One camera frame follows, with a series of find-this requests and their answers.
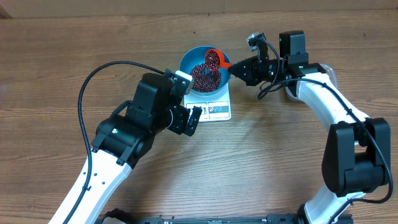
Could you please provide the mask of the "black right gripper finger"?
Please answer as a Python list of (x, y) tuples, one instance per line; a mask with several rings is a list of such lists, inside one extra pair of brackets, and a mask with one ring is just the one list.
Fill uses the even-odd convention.
[(232, 64), (228, 71), (244, 71), (250, 70), (257, 63), (257, 56), (246, 58), (242, 61)]
[(242, 80), (246, 86), (256, 86), (259, 84), (258, 76), (252, 72), (230, 71), (230, 74)]

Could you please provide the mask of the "orange scoop blue handle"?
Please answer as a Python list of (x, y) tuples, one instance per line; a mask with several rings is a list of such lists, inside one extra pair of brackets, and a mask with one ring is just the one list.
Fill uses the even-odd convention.
[(228, 69), (232, 64), (225, 60), (221, 50), (210, 49), (205, 53), (205, 66), (211, 71), (217, 71), (221, 68)]

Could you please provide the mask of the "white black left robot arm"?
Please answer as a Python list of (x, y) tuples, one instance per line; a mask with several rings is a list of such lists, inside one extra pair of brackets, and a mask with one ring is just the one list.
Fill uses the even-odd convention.
[(180, 70), (165, 75), (145, 73), (134, 98), (119, 105), (100, 122), (89, 146), (90, 156), (51, 223), (94, 223), (138, 160), (151, 148), (156, 134), (168, 129), (192, 136), (201, 108), (180, 103), (194, 83)]

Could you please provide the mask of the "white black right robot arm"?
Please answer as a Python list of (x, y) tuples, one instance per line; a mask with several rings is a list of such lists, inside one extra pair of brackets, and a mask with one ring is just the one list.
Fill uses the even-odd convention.
[(253, 33), (247, 43), (255, 56), (228, 67), (230, 74), (248, 86), (259, 86), (258, 98), (285, 88), (304, 102), (321, 121), (328, 137), (322, 160), (323, 185), (302, 204), (292, 223), (351, 223), (345, 214), (355, 202), (387, 186), (393, 190), (391, 129), (383, 118), (371, 118), (352, 105), (332, 83), (326, 69), (310, 63), (301, 30), (282, 32), (279, 46), (272, 46), (262, 33)]

